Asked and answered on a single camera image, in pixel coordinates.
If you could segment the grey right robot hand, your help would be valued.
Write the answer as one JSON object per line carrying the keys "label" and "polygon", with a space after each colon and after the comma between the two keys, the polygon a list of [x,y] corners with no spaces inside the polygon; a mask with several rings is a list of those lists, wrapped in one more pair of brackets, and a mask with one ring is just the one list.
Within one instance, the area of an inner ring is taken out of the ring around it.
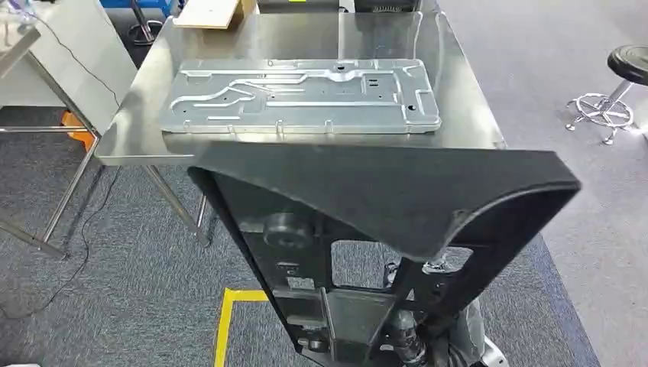
{"label": "grey right robot hand", "polygon": [[[422,272],[436,278],[433,290],[443,294],[447,288],[453,289],[455,273],[466,266],[471,254],[468,248],[448,247],[437,258],[424,263]],[[428,328],[437,334],[429,343],[433,348],[433,365],[480,366],[486,342],[479,293],[470,303],[442,320],[444,326],[434,323]]]}

